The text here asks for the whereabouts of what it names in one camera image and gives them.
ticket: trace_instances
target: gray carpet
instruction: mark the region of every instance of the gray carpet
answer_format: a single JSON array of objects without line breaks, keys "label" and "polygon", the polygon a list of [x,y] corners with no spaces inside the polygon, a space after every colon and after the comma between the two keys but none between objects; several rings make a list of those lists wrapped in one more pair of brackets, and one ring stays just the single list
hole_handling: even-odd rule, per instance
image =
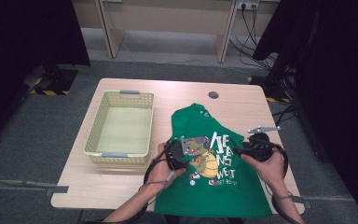
[{"label": "gray carpet", "polygon": [[[51,188],[57,184],[98,82],[103,77],[247,84],[248,74],[216,67],[110,63],[92,61],[76,66],[79,73],[67,96],[28,94],[0,133],[0,223],[77,223],[81,218],[103,218],[110,210],[56,209]],[[34,83],[40,68],[27,78]],[[271,113],[287,105],[268,103]],[[280,136],[301,195],[311,204],[307,223],[358,223],[358,206],[330,163],[322,163],[293,117],[280,123]],[[280,223],[279,217],[248,219],[245,223]]]}]

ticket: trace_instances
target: desk leg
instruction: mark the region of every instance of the desk leg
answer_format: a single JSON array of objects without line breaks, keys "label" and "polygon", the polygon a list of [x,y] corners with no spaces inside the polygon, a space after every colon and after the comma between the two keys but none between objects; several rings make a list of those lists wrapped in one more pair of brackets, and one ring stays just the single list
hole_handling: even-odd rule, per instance
[{"label": "desk leg", "polygon": [[217,61],[220,63],[223,63],[226,58],[228,41],[229,41],[229,37],[231,36],[231,30],[234,24],[236,13],[237,13],[237,0],[232,0],[230,11],[228,12],[225,33],[222,35],[216,35],[214,37],[214,44],[217,53]]},{"label": "desk leg", "polygon": [[98,14],[100,16],[101,25],[103,27],[103,36],[107,48],[109,58],[115,58],[120,49],[121,41],[123,40],[125,31],[115,30],[113,23],[110,21],[105,10],[103,0],[95,0]]}]

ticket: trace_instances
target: person's left hand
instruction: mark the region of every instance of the person's left hand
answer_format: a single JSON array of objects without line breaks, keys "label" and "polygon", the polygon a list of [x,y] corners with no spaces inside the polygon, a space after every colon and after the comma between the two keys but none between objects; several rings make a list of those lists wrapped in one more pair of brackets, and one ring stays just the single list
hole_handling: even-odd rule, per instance
[{"label": "person's left hand", "polygon": [[[167,145],[166,143],[158,144],[158,155],[164,150],[166,145]],[[175,170],[173,177],[170,179],[168,183],[166,183],[165,180],[167,180],[167,177],[170,175],[172,170],[168,167],[168,163],[165,161],[166,159],[165,153],[161,156],[160,159],[164,161],[160,161],[156,164],[156,166],[150,172],[146,183],[161,182],[153,185],[160,186],[159,189],[163,189],[164,187],[167,188],[176,177],[184,174],[186,172],[186,169],[182,168],[179,170]]]}]

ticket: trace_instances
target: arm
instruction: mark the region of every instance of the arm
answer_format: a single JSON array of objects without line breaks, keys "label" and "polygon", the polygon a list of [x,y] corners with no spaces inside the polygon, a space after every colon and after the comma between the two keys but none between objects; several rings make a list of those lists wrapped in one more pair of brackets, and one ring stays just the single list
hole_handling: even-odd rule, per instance
[{"label": "arm", "polygon": [[[158,145],[158,154],[164,150],[165,145],[165,143]],[[177,176],[182,175],[186,170],[176,170],[170,182],[166,182],[171,171],[166,161],[159,162],[150,172],[146,184],[128,201],[110,214],[104,222],[119,222],[135,216],[142,210],[145,204],[156,197],[164,188],[167,188]]]},{"label": "arm", "polygon": [[273,197],[283,212],[298,223],[305,223],[290,198],[286,184],[284,183],[282,154],[278,150],[275,150],[271,158],[265,162],[256,161],[252,157],[244,154],[241,155],[241,158],[254,166],[260,178],[271,188]]}]

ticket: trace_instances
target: hand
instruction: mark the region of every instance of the hand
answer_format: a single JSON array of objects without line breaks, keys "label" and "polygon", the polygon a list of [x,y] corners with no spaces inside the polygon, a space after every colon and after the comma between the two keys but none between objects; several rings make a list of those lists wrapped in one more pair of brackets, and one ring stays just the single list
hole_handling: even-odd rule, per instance
[{"label": "hand", "polygon": [[[166,145],[167,145],[166,143],[160,143],[158,145],[158,155],[164,150]],[[161,160],[166,159],[165,154],[163,154],[160,159]],[[164,182],[167,179],[167,177],[170,175],[171,171],[172,170],[168,167],[168,163],[166,161],[160,161],[150,172],[149,177],[147,178],[147,183],[161,182],[158,184],[151,185],[151,187],[152,186],[156,187],[155,190],[160,191],[164,187],[167,188],[173,182],[173,180],[176,179],[176,177],[184,174],[186,172],[186,169],[182,168],[179,170],[175,170],[171,180],[168,183]]]},{"label": "hand", "polygon": [[245,154],[242,154],[241,158],[247,163],[254,166],[260,178],[264,182],[266,182],[271,188],[275,187],[276,185],[284,184],[284,160],[281,152],[279,152],[278,150],[274,150],[271,158],[264,162],[256,161],[252,157]]}]

